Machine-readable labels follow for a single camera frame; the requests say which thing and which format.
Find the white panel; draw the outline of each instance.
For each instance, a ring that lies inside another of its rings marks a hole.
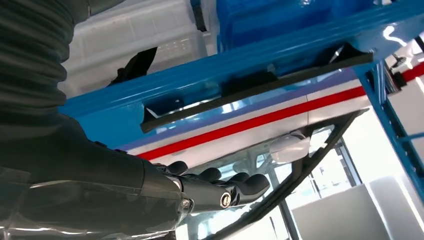
[[[401,92],[389,98],[407,134],[424,132],[424,86],[420,80],[408,82]],[[424,161],[424,138],[414,140],[413,145]]]
[[[159,157],[153,163],[171,164],[184,161],[189,168],[201,165],[248,146],[277,137],[308,124],[308,114],[302,113],[263,126],[219,138],[184,151]]]
[[[392,240],[424,239],[424,225],[403,182],[393,176],[372,181],[367,188],[379,208]]]
[[[363,185],[301,206],[292,212],[303,240],[390,239]]]
[[[309,112],[309,125],[326,119],[335,118],[370,106],[367,96],[342,101],[330,106],[321,107]]]
[[[194,136],[198,136],[198,135],[201,135],[201,134],[204,134],[204,133],[208,133],[208,132],[211,132],[213,130],[221,129],[221,128],[229,126],[229,125],[240,123],[240,122],[245,121],[245,120],[249,120],[249,119],[252,119],[252,118],[255,118],[255,117],[258,117],[258,116],[262,116],[262,115],[265,115],[265,114],[268,114],[268,113],[272,113],[272,112],[275,112],[275,111],[278,111],[278,110],[281,110],[281,109],[285,109],[285,108],[288,108],[288,107],[292,107],[292,106],[295,106],[295,105],[298,105],[298,104],[302,104],[302,103],[305,103],[305,102],[306,102],[305,96],[298,97],[298,98],[295,98],[295,99],[292,99],[292,100],[289,100],[289,101],[285,101],[285,102],[282,102],[282,103],[279,103],[279,104],[276,104],[276,105],[273,105],[273,106],[270,106],[270,107],[266,107],[266,108],[263,108],[263,109],[260,109],[260,110],[257,110],[257,111],[253,111],[253,112],[249,112],[249,113],[241,115],[241,116],[233,117],[231,119],[221,121],[221,122],[209,125],[209,126],[205,126],[205,127],[200,128],[200,129],[185,132],[183,134],[173,136],[173,137],[169,137],[169,138],[166,138],[166,139],[163,139],[163,140],[160,140],[160,141],[148,144],[148,145],[140,146],[140,147],[131,149],[128,152],[132,155],[138,155],[138,154],[145,153],[145,152],[148,152],[148,151],[151,151],[151,150],[155,150],[155,149],[163,147],[163,146],[167,146],[169,144],[179,142],[181,140],[185,140],[185,139],[188,139],[188,138],[191,138],[191,137],[194,137]]]

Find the screw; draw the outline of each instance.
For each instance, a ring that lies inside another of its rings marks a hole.
[[[189,200],[187,200],[187,199],[182,200],[182,202],[181,202],[181,206],[182,206],[183,208],[188,208],[188,207],[190,207],[190,201],[189,201]]]
[[[373,47],[369,50],[369,53],[375,54],[377,52],[377,48]]]
[[[231,195],[228,192],[224,192],[221,196],[221,207],[223,209],[226,209],[230,206],[231,204]]]

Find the red stripe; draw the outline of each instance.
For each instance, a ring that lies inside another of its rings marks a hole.
[[[406,82],[414,80],[416,77],[424,75],[424,62],[416,65],[413,69],[405,71],[402,73],[403,79]]]
[[[193,136],[157,149],[147,151],[138,155],[146,160],[153,160],[165,155],[176,153],[194,146],[198,146],[216,139],[230,136],[236,133],[243,132],[252,128],[256,128],[265,124],[289,118],[301,113],[333,105],[335,103],[354,99],[364,96],[364,89],[360,87],[352,88],[346,91],[328,95],[312,101],[301,103],[295,106],[284,108],[278,111],[270,112],[262,116],[257,116],[252,119],[241,121],[223,128],[219,128],[210,132],[206,132],[197,136]]]

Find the black rubber strip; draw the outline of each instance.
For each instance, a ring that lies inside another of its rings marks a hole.
[[[151,118],[144,119],[143,123],[141,123],[140,125],[141,130],[143,131],[143,133],[148,133],[165,124],[169,124],[174,121],[184,119],[195,114],[203,113],[208,110],[219,108],[225,104],[230,104],[230,103],[233,103],[233,102],[236,102],[251,96],[266,93],[274,89],[296,84],[304,80],[311,79],[313,77],[317,77],[326,73],[336,71],[338,69],[344,69],[344,68],[348,68],[355,65],[367,64],[367,63],[371,63],[372,61],[373,61],[372,53],[363,53],[359,56],[354,56],[346,60],[330,63],[325,66],[312,67],[306,70],[290,73],[288,75],[279,77],[278,79],[273,73],[264,72],[263,74],[261,74],[262,78],[265,78],[265,79],[275,78],[275,80],[271,82],[269,80],[264,80],[265,83],[262,85],[255,86],[250,89],[242,90],[228,96],[220,97],[212,101],[205,102],[197,106],[184,109],[181,111],[177,111],[177,112],[174,112],[174,113],[171,113],[156,119],[151,119]]]

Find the robotic hand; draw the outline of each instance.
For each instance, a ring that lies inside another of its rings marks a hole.
[[[189,200],[184,201],[183,205],[189,206],[190,213],[219,211],[249,204],[256,201],[270,187],[268,179],[262,174],[249,176],[241,172],[223,181],[220,180],[221,172],[213,167],[200,174],[183,174],[188,168],[182,161],[169,166],[155,166],[188,196]]]

